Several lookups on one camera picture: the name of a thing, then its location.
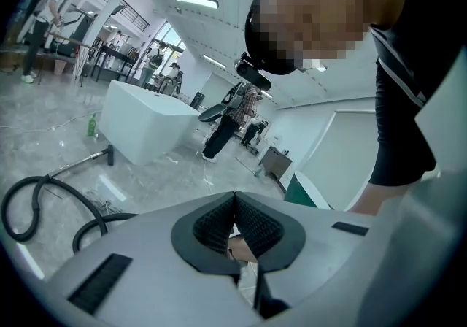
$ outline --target gray marble floor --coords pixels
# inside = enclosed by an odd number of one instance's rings
[[[24,177],[47,174],[107,146],[103,135],[88,137],[86,129],[90,114],[102,107],[108,84],[86,79],[80,88],[71,76],[46,74],[41,85],[27,85],[20,82],[19,74],[0,74],[0,126],[22,128],[0,128],[0,196]],[[190,142],[195,146],[178,147],[146,166],[135,166],[116,152],[112,167],[101,158],[59,179],[82,193],[96,190],[115,206],[134,213],[233,190],[283,199],[273,180],[253,176],[249,169],[254,170],[258,160],[238,140],[226,145],[218,163],[205,163],[199,151],[208,133],[209,126],[199,123]],[[18,231],[31,220],[31,192],[32,187],[21,191],[9,210]],[[92,217],[78,201],[54,187],[43,189],[40,203],[40,227],[26,247],[47,278],[73,256],[73,236]],[[97,237],[91,236],[87,242]],[[252,301],[255,272],[249,265],[243,273],[240,288]]]

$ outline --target plastic bottle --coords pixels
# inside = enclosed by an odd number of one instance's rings
[[[96,113],[94,113],[92,117],[89,118],[88,136],[94,136],[95,132],[96,132]]]

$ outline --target shoe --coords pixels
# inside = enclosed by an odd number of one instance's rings
[[[215,163],[217,162],[216,157],[214,157],[214,158],[207,158],[203,153],[201,154],[201,157],[202,157],[204,160],[210,162],[211,164],[215,164]]]
[[[31,75],[22,75],[21,76],[21,82],[24,83],[34,83],[34,79],[32,79]]]

